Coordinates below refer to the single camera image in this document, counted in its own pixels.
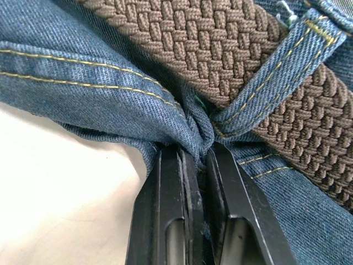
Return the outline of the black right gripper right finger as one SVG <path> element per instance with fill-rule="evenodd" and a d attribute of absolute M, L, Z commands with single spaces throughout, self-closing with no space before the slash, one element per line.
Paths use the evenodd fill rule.
<path fill-rule="evenodd" d="M 207 153 L 206 191 L 215 264 L 297 264 L 267 197 L 220 143 Z"/>

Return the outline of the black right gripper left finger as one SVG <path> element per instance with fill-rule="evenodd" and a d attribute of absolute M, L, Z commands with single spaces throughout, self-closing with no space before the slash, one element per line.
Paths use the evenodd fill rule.
<path fill-rule="evenodd" d="M 203 221 L 193 157 L 170 145 L 135 200 L 126 264 L 202 264 Z"/>

